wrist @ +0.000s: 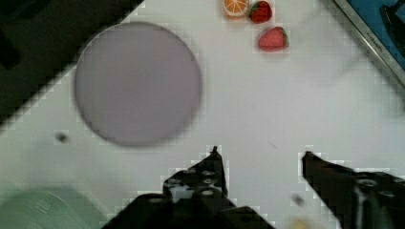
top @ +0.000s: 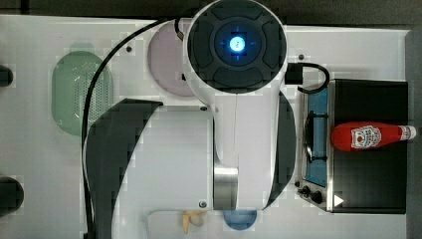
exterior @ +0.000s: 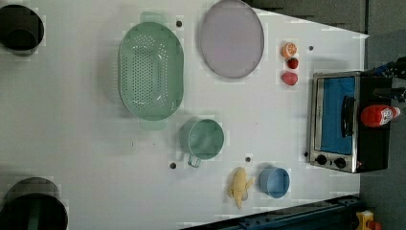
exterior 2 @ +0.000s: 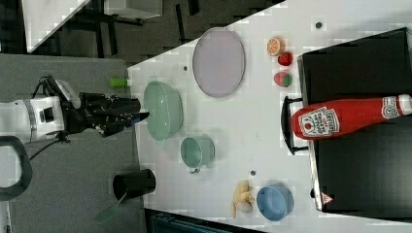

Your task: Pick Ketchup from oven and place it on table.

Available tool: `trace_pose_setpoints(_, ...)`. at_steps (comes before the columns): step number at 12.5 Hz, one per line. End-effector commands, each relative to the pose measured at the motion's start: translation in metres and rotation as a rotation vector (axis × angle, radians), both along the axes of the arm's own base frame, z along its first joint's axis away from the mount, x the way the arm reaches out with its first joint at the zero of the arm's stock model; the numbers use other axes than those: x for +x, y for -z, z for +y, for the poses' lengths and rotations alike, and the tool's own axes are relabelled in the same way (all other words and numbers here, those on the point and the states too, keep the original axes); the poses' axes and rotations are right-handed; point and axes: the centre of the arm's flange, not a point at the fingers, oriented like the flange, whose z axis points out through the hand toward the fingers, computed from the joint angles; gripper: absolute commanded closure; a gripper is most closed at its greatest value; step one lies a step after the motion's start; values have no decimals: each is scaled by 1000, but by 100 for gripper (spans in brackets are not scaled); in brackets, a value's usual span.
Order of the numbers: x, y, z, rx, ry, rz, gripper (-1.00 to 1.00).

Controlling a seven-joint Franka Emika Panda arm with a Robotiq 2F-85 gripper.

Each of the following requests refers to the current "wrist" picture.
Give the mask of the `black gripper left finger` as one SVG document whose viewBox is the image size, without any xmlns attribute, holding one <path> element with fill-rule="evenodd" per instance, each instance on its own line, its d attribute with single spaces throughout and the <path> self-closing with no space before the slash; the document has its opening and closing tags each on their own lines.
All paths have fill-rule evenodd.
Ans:
<svg viewBox="0 0 405 229">
<path fill-rule="evenodd" d="M 200 162 L 176 172 L 162 185 L 163 193 L 174 202 L 192 198 L 194 192 L 211 188 L 228 195 L 223 158 L 217 146 Z"/>
</svg>

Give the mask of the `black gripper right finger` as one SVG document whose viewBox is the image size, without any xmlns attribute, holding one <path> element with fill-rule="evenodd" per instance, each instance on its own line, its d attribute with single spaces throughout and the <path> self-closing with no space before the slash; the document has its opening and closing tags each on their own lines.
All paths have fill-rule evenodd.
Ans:
<svg viewBox="0 0 405 229">
<path fill-rule="evenodd" d="M 404 229 L 404 180 L 384 172 L 355 172 L 307 151 L 304 179 L 342 229 Z"/>
</svg>

